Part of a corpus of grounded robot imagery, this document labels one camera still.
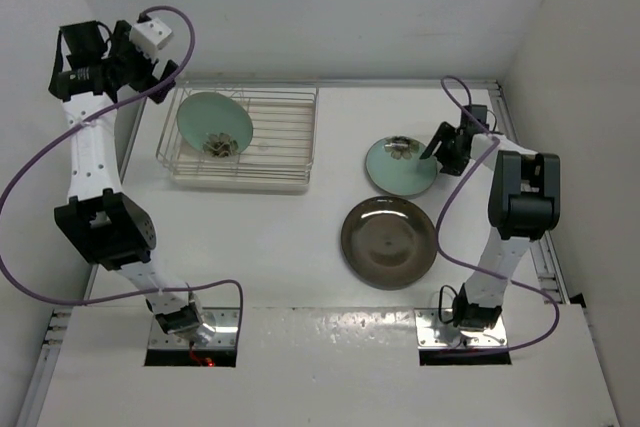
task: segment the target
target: light green plate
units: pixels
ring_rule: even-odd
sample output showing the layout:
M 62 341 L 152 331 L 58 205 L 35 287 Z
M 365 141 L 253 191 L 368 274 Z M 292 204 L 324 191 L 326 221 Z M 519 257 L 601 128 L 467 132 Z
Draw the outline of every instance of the light green plate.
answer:
M 393 195 L 411 196 L 427 190 L 438 175 L 438 162 L 433 156 L 420 160 L 426 148 L 409 137 L 380 139 L 367 153 L 369 178 Z
M 178 108 L 177 123 L 184 140 L 211 157 L 237 155 L 253 138 L 253 123 L 244 107 L 217 92 L 187 97 Z

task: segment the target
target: robotic arm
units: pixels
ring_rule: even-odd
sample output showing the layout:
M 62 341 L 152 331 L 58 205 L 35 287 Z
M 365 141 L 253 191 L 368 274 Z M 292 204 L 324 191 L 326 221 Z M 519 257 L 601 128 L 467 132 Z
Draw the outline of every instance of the robotic arm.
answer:
M 487 126 L 486 106 L 465 108 Z M 453 302 L 452 324 L 467 330 L 496 325 L 508 279 L 531 242 L 552 230 L 560 217 L 559 157 L 524 149 L 502 134 L 491 135 L 500 139 L 500 145 L 483 162 L 494 174 L 488 205 L 491 232 L 479 267 L 504 278 L 474 272 L 462 285 Z M 421 158 L 435 155 L 443 173 L 460 176 L 469 160 L 479 158 L 491 144 L 490 136 L 463 112 L 460 127 L 440 125 Z
M 49 91 L 62 101 L 70 128 L 116 102 L 120 88 L 147 90 L 177 68 L 169 61 L 160 79 L 153 76 L 157 53 L 172 37 L 159 19 L 140 18 L 133 26 L 119 21 L 106 42 L 100 25 L 93 21 L 60 28 Z M 65 72 L 62 38 L 70 51 L 71 70 Z M 105 56 L 107 42 L 111 46 Z M 151 100 L 162 102 L 172 87 Z M 165 333 L 196 340 L 203 325 L 197 299 L 186 292 L 163 292 L 187 284 L 154 266 L 153 222 L 123 192 L 114 142 L 116 115 L 114 111 L 98 118 L 71 138 L 68 203 L 54 210 L 56 224 L 87 262 L 117 272 L 139 290 L 153 289 L 146 295 L 147 305 Z

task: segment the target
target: white wall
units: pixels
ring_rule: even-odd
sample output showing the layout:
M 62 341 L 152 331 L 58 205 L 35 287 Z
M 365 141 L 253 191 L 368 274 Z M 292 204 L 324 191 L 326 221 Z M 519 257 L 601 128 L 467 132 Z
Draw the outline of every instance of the white wall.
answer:
M 0 184 L 65 127 L 47 92 L 57 27 L 87 20 L 84 0 L 0 0 Z M 87 269 L 58 232 L 52 209 L 65 201 L 68 145 L 28 174 L 0 220 L 0 251 L 16 276 L 41 293 L 77 296 Z M 50 307 L 0 279 L 0 426 L 15 423 Z
M 541 1 L 87 0 L 105 20 L 184 9 L 198 31 L 190 71 L 485 78 L 506 72 Z
M 506 79 L 521 140 L 562 158 L 554 239 L 610 390 L 638 425 L 640 0 L 545 0 Z

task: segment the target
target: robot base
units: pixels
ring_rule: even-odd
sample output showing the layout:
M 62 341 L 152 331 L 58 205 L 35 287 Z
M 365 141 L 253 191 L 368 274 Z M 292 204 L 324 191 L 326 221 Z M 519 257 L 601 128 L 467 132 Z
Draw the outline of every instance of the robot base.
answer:
M 198 358 L 211 359 L 216 367 L 235 367 L 238 316 L 238 309 L 203 308 L 205 327 L 200 341 L 193 346 L 193 353 Z M 165 334 L 152 320 L 145 366 L 187 367 L 198 364 L 190 356 L 187 341 Z
M 442 309 L 442 318 L 451 318 L 451 309 Z M 443 324 L 438 309 L 415 309 L 420 365 L 495 365 L 511 364 L 507 347 L 507 332 L 498 319 L 493 329 L 470 331 Z M 495 350 L 492 355 L 465 356 L 464 352 Z

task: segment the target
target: white dish rack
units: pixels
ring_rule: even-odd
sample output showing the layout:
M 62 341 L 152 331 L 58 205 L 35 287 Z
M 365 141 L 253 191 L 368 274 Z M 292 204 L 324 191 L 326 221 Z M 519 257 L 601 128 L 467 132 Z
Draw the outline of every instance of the white dish rack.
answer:
M 253 139 L 241 154 L 213 158 L 182 138 L 178 107 L 199 92 L 218 92 L 246 109 Z M 186 81 L 174 91 L 156 157 L 176 182 L 190 187 L 304 192 L 313 166 L 317 99 L 315 86 L 258 89 Z

